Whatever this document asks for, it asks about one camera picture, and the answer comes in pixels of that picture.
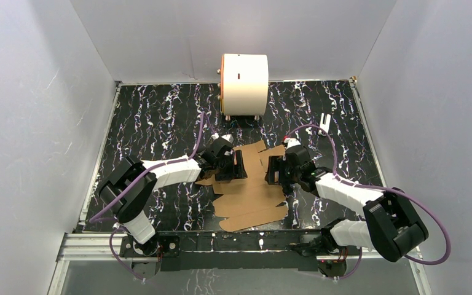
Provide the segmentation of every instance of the black marbled table surface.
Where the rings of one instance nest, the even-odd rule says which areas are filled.
[[[106,138],[96,184],[128,156],[141,160],[180,157],[194,147],[205,111],[220,135],[232,134],[235,145],[264,140],[268,148],[280,144],[289,130],[302,124],[319,125],[321,114],[330,113],[329,134],[337,149],[338,172],[363,184],[381,185],[379,172],[361,123],[348,81],[271,82],[269,102],[260,121],[236,118],[226,122],[220,112],[217,84],[123,85]],[[205,126],[203,142],[210,139]],[[300,130],[301,142],[311,149],[319,165],[332,167],[327,138]],[[214,216],[211,187],[194,183],[164,187],[153,193],[145,207],[157,230],[222,231]],[[289,211],[281,221],[254,230],[314,229],[338,217],[356,219],[346,207],[295,189],[286,196]],[[87,219],[104,207],[92,196]],[[86,224],[85,232],[111,232],[113,222]]]

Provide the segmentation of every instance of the flattened cardboard box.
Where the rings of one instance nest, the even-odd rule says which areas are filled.
[[[242,151],[247,178],[216,182],[212,177],[197,182],[201,185],[212,185],[215,194],[222,195],[213,202],[215,215],[229,218],[220,221],[220,227],[232,232],[284,218],[288,208],[278,206],[285,201],[281,186],[268,185],[264,178],[269,165],[269,156],[284,155],[285,148],[277,146],[266,150],[265,142],[262,140],[234,149]]]

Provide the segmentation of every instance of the white cylinder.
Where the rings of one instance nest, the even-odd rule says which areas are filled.
[[[225,116],[262,116],[269,94],[267,55],[224,54],[221,111]]]

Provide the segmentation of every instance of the white wall panel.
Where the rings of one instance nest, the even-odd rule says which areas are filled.
[[[395,0],[71,0],[113,78],[218,81],[224,53],[269,56],[269,79],[358,75]]]
[[[388,185],[417,196],[450,232],[450,259],[426,267],[433,294],[472,294],[472,1],[399,0],[359,90]],[[444,239],[425,221],[422,251],[437,259]]]
[[[45,294],[114,81],[67,0],[0,0],[0,294]]]

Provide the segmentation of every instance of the floor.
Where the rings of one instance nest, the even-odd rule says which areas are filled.
[[[98,170],[96,184],[128,156],[141,160],[172,159],[191,152],[205,111],[220,134],[230,133],[236,145],[264,140],[268,148],[278,144],[289,130],[307,123],[318,124],[330,113],[329,134],[336,143],[340,175],[364,184],[381,184],[357,105],[348,81],[271,82],[269,106],[260,121],[253,118],[222,119],[217,84],[121,86],[111,128]],[[331,167],[327,138],[299,131],[318,164]],[[210,136],[203,133],[203,142]],[[194,183],[165,187],[148,201],[145,211],[157,230],[221,231],[212,201],[212,188]],[[332,201],[318,199],[296,189],[286,196],[287,217],[254,227],[254,230],[314,229],[338,217],[355,219],[354,212]],[[104,203],[92,196],[87,219]],[[110,232],[112,222],[86,224],[84,232]]]
[[[334,283],[317,272],[297,269],[197,269],[159,272],[145,285],[133,281],[116,261],[72,261],[64,295],[415,295],[419,291],[409,261],[363,259],[351,277]]]
[[[339,173],[361,183],[381,184],[348,81],[273,82],[269,90],[269,107],[262,120],[225,122],[216,84],[121,86],[95,184],[127,155],[158,160],[191,152],[200,111],[207,112],[218,132],[232,134],[237,145],[263,139],[268,148],[278,145],[287,131],[301,124],[317,124],[323,112],[330,113],[329,134],[336,142]],[[204,140],[210,136],[206,133]],[[319,165],[331,167],[328,139],[305,130],[298,135]],[[156,192],[145,210],[158,230],[218,231],[219,218],[212,206],[216,197],[208,187],[180,184]],[[287,217],[252,229],[313,229],[337,217],[356,218],[345,207],[299,190],[286,196],[286,203]],[[92,196],[87,219],[103,206]],[[110,232],[111,226],[110,222],[86,224],[78,231]],[[351,267],[354,259],[348,263]],[[62,294],[418,294],[407,259],[397,263],[363,259],[357,273],[338,283],[322,279],[318,272],[297,269],[229,268],[237,267],[183,269],[151,277],[154,264],[137,264],[135,271],[150,278],[141,285],[116,261],[72,261]]]

